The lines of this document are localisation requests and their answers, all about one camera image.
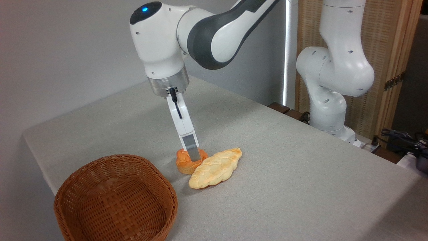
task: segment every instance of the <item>woven basket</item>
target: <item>woven basket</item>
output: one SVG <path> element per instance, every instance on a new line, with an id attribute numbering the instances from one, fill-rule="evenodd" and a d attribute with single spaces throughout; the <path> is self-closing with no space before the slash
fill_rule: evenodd
<path id="1" fill-rule="evenodd" d="M 165 240 L 177 215 L 177 195 L 148 160 L 100 158 L 74 172 L 55 196 L 67 241 Z"/>

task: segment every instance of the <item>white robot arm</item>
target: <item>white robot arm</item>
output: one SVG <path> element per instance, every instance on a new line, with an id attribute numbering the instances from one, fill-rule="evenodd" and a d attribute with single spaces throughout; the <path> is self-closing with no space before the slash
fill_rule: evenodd
<path id="1" fill-rule="evenodd" d="M 297 58 L 297 70 L 310 98 L 311 126 L 359 145 L 345 126 L 342 94 L 361 96 L 374 81 L 374 71 L 361 45 L 366 0 L 324 0 L 320 33 L 327 48 L 309 47 Z"/>
<path id="2" fill-rule="evenodd" d="M 153 92 L 167 99 L 181 144 L 192 161 L 200 159 L 198 140 L 183 100 L 189 85 L 184 57 L 207 69 L 229 64 L 244 40 L 278 0 L 241 0 L 214 15 L 194 6 L 144 4 L 132 14 L 130 29 Z"/>

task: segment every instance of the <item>gray tablecloth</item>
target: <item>gray tablecloth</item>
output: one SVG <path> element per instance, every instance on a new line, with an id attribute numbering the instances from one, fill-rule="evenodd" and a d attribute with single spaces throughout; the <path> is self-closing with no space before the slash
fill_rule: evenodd
<path id="1" fill-rule="evenodd" d="M 24 133 L 54 193 L 75 170 L 111 154 L 150 160 L 172 183 L 169 240 L 428 240 L 428 182 L 249 99 L 191 78 L 184 94 L 209 155 L 240 147 L 232 177 L 193 190 L 166 100 L 148 82 Z"/>

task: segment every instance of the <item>white pole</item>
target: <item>white pole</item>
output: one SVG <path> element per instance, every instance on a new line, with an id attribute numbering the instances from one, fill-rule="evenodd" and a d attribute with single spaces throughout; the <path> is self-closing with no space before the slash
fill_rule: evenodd
<path id="1" fill-rule="evenodd" d="M 285 0 L 285 59 L 282 104 L 294 108 L 296 92 L 298 0 Z"/>

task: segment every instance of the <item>gray wall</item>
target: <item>gray wall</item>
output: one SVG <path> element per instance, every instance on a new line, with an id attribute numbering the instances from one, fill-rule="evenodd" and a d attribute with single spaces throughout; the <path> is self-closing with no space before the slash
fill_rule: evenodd
<path id="1" fill-rule="evenodd" d="M 61 240 L 53 194 L 22 132 L 145 81 L 128 19 L 143 1 L 0 2 L 0 239 Z M 234 0 L 168 1 L 219 13 Z M 226 68 L 191 75 L 263 104 L 280 102 L 283 7 L 247 39 Z"/>

